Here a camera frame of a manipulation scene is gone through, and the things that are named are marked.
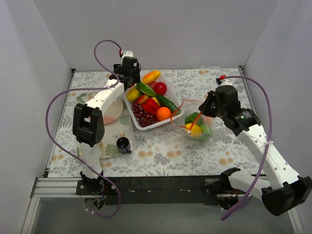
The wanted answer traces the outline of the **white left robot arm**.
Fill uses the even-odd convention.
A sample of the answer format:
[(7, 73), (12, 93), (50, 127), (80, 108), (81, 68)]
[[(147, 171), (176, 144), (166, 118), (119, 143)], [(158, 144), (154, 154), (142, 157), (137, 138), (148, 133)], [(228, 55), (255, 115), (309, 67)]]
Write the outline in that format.
[(99, 178), (102, 174), (100, 144), (105, 133), (103, 114), (128, 88), (140, 82), (140, 65), (131, 51), (124, 53), (121, 64), (114, 65), (114, 73), (119, 77), (117, 85), (112, 75), (106, 90), (74, 108), (73, 134), (79, 143), (79, 157), (86, 163), (80, 175), (83, 186), (93, 195), (100, 194), (104, 188)]

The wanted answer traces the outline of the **orange pink peach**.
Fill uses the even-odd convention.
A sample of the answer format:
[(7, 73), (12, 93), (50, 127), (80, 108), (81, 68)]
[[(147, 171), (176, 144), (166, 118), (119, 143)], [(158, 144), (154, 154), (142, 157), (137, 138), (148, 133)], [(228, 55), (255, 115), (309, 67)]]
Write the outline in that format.
[(211, 126), (214, 122), (214, 118), (212, 117), (205, 117), (205, 122), (207, 125)]

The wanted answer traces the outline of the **green toy watermelon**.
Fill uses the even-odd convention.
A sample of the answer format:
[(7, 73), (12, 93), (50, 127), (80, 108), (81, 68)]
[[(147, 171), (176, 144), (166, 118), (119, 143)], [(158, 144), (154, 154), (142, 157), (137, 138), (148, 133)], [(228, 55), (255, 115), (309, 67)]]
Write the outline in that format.
[(201, 141), (207, 141), (212, 137), (212, 130), (209, 126), (207, 126), (206, 124), (202, 124), (200, 126), (201, 128), (201, 136), (199, 138), (199, 140)]

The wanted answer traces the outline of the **green bell pepper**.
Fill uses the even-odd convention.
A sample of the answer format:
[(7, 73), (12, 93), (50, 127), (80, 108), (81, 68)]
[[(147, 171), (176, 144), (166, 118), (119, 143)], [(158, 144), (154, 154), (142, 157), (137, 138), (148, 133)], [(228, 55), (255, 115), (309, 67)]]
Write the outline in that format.
[[(185, 118), (185, 125), (189, 124), (189, 123), (193, 123), (194, 120), (196, 119), (196, 117), (198, 116), (198, 112), (193, 112), (192, 114), (188, 115)], [(196, 125), (201, 126), (202, 125), (202, 118), (200, 117), (197, 121), (196, 121)]]

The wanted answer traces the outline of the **clear zip top bag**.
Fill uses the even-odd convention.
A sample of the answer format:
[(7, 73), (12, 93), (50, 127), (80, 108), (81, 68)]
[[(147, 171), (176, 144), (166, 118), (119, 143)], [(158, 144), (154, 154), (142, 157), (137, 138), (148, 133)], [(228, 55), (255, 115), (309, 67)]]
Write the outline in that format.
[(205, 116), (201, 114), (201, 112), (199, 111), (199, 106), (202, 104), (203, 102), (201, 100), (198, 99), (183, 99), (182, 103), (178, 106), (178, 108), (172, 113), (171, 117), (170, 117), (170, 123), (177, 129), (177, 131), (183, 136), (183, 137), (188, 137), (190, 139), (193, 139), (191, 137), (189, 137), (185, 131), (186, 127), (185, 127), (185, 118), (192, 114), (193, 112), (198, 112), (198, 116), (196, 117), (196, 119), (194, 120), (194, 122), (192, 123), (192, 125), (196, 124), (196, 121), (201, 117), (202, 118), (202, 124), (206, 124), (205, 122)]

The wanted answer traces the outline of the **yellow lemon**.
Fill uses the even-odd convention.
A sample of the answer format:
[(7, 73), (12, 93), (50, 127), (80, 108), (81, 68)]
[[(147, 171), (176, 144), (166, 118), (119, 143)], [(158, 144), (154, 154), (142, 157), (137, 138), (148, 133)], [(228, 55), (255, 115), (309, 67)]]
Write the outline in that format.
[(186, 127), (185, 131), (189, 137), (193, 139), (198, 139), (202, 137), (202, 130), (198, 125), (196, 124), (192, 125), (192, 123), (188, 123), (185, 125), (185, 127)]

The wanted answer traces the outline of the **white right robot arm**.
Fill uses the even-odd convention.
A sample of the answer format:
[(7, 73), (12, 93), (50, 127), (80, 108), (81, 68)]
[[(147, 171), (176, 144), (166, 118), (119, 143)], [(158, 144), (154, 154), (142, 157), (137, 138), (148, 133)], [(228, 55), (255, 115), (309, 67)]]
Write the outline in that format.
[(207, 117), (221, 118), (260, 164), (255, 176), (244, 175), (237, 167), (225, 170), (219, 181), (223, 192), (244, 191), (245, 195), (261, 200), (275, 216), (307, 200), (312, 191), (312, 179), (302, 177), (286, 162), (253, 110), (241, 107), (238, 92), (232, 85), (221, 85), (210, 91), (199, 110)]

